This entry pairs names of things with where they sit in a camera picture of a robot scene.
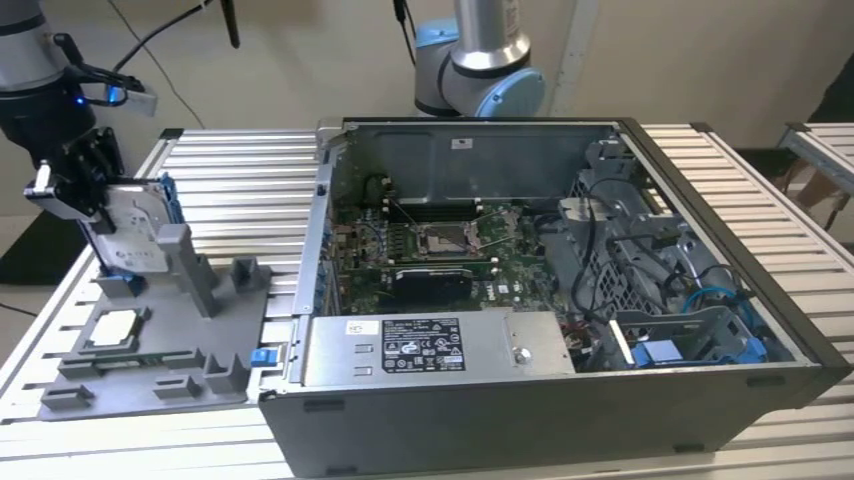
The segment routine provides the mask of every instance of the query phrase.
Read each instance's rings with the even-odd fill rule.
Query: aluminum extrusion table
[[[688,125],[644,128],[821,331],[854,363],[851,255],[717,134],[696,131]],[[854,133],[854,124],[847,128]],[[225,264],[231,257],[248,254],[271,265],[275,277],[261,343],[287,346],[316,170],[314,132],[188,130],[177,138],[157,142],[140,175],[160,169],[167,169],[177,181],[197,250],[215,264]],[[287,461],[252,404],[197,413],[67,423],[36,421],[41,389],[56,376],[59,356],[69,351],[100,294],[91,283],[93,275],[92,252],[87,249],[0,370],[0,478],[291,477]],[[274,378],[263,369],[253,369],[252,388]],[[851,478],[854,378],[831,388],[807,408],[766,415],[715,454],[431,478],[582,476],[706,480]]]

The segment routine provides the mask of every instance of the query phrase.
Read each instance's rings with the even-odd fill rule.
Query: motherboard
[[[566,313],[522,205],[427,212],[392,201],[384,208],[339,211],[334,231],[343,314],[499,307]]]

